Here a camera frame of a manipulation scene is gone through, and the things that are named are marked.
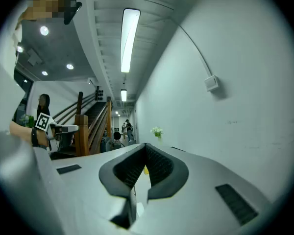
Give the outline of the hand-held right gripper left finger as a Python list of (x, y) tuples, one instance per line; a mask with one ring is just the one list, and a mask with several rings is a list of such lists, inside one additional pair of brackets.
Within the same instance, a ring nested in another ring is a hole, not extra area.
[(136, 148), (106, 162), (99, 169), (99, 180), (107, 192), (115, 197), (125, 199), (122, 210), (110, 221), (128, 229), (136, 221), (137, 199), (135, 184), (146, 165), (146, 145)]

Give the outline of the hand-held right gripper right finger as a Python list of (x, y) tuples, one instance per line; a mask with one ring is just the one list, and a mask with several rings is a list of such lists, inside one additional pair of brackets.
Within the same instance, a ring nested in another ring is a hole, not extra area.
[(174, 196), (188, 180), (188, 167), (182, 160), (150, 143), (146, 143), (145, 150), (146, 167), (151, 184), (147, 195), (148, 200)]

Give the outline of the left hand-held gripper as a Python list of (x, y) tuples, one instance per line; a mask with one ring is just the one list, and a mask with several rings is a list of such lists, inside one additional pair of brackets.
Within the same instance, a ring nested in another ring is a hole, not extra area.
[(43, 113), (40, 113), (35, 127), (44, 131), (50, 153), (69, 147), (73, 142), (74, 134), (79, 131), (77, 125), (60, 125), (51, 116)]

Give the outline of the person's left forearm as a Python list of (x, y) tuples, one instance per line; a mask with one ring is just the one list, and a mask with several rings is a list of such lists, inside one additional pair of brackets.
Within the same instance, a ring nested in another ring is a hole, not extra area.
[[(11, 135), (21, 138), (22, 140), (26, 141), (30, 145), (31, 142), (31, 130), (32, 128), (20, 126), (17, 123), (11, 121), (9, 124), (9, 132)], [(37, 129), (37, 138), (39, 142), (39, 146), (48, 146), (49, 141), (44, 131)]]

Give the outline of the pale blue flower bouquet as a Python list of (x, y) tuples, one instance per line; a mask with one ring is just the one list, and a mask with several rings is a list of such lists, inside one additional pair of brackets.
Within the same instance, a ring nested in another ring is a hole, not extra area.
[(34, 116), (24, 114), (19, 119), (20, 125), (28, 128), (34, 127)]

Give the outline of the black wristband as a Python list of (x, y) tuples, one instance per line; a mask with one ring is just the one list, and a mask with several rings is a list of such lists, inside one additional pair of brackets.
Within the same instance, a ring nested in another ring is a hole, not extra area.
[(39, 142), (38, 142), (38, 138), (37, 138), (37, 129), (35, 129), (35, 128), (32, 128), (32, 130), (31, 130), (31, 142), (32, 142), (33, 147), (39, 146)]

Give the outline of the white flower bouquet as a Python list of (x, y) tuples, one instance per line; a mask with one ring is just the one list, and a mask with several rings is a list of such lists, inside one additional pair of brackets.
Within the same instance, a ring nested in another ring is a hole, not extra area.
[(153, 127), (150, 132), (157, 138), (161, 138), (163, 134), (163, 129), (159, 127)]

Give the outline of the long ceiling light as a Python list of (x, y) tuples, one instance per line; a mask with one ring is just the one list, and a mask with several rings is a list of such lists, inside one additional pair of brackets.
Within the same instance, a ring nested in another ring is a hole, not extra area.
[(141, 12), (137, 9), (126, 8), (122, 16), (121, 30), (121, 72), (129, 73), (132, 51)]

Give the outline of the white wall conduit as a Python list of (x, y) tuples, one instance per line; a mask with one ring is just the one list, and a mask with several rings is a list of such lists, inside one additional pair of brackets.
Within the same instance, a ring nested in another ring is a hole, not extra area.
[(202, 65), (203, 65), (203, 67), (204, 67), (206, 73), (207, 73), (207, 76), (208, 76), (208, 77), (211, 77), (211, 76), (212, 76), (212, 73), (211, 73), (211, 71), (210, 71), (210, 68), (209, 68), (208, 64), (206, 63), (206, 61), (205, 61), (205, 59), (204, 59), (204, 57), (203, 57), (203, 55), (202, 55), (200, 49), (199, 49), (198, 46), (196, 45), (196, 43), (192, 40), (192, 38), (191, 38), (190, 35), (185, 31), (185, 29), (184, 29), (180, 24), (177, 23), (177, 21), (175, 21), (173, 18), (170, 18), (170, 20), (171, 20), (171, 21), (172, 21), (177, 27), (179, 27), (179, 28), (182, 30), (182, 32), (184, 33), (184, 35), (186, 36), (186, 38), (187, 38), (187, 39), (193, 44), (194, 48), (195, 48), (195, 49), (197, 50), (197, 52), (198, 52), (198, 56), (199, 56), (199, 58), (200, 58), (200, 60), (201, 60), (201, 63), (202, 63)]

